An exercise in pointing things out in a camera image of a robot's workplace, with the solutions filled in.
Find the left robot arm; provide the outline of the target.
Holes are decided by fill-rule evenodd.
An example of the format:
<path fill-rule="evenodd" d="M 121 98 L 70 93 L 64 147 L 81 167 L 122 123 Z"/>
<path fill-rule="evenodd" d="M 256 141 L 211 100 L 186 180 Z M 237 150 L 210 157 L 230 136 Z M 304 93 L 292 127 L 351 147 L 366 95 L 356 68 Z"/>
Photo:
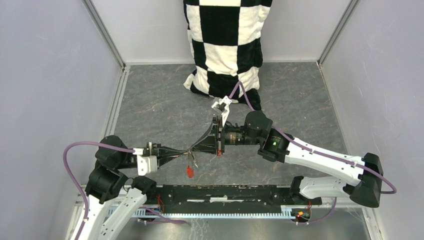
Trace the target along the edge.
<path fill-rule="evenodd" d="M 68 152 L 76 146 L 96 146 L 96 162 L 82 188 L 68 163 Z M 68 145 L 62 154 L 63 165 L 78 189 L 83 210 L 74 229 L 73 240 L 115 240 L 127 222 L 144 204 L 157 198 L 156 182 L 146 175 L 155 172 L 167 162 L 187 155 L 186 150 L 173 149 L 149 142 L 144 148 L 128 148 L 116 135 L 104 137 L 100 142 L 77 141 Z M 136 167 L 138 176 L 132 180 L 125 199 L 111 216 L 107 213 L 115 198 L 123 190 L 129 177 L 120 169 Z"/>

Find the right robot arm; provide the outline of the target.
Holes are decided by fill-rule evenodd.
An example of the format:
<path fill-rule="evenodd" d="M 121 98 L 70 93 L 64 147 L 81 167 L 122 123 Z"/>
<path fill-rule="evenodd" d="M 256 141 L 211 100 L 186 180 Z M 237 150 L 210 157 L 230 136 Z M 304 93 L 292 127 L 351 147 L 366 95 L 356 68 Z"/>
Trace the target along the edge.
<path fill-rule="evenodd" d="M 208 130 L 188 150 L 220 156 L 226 146 L 258 146 L 258 155 L 269 162 L 304 166 L 325 177 L 297 176 L 289 199 L 302 204 L 321 197 L 349 198 L 354 203 L 378 208 L 383 193 L 383 168 L 378 155 L 353 156 L 310 145 L 273 126 L 262 111 L 251 111 L 243 125 L 214 116 Z"/>

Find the red key tag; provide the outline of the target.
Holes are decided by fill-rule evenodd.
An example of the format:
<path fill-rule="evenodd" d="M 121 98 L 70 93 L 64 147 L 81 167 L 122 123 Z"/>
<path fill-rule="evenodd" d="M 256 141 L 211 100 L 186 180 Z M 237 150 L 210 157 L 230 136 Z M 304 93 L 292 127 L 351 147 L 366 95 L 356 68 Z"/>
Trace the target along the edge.
<path fill-rule="evenodd" d="M 186 168 L 186 174 L 188 178 L 192 179 L 194 177 L 194 169 L 191 168 L 189 165 Z"/>

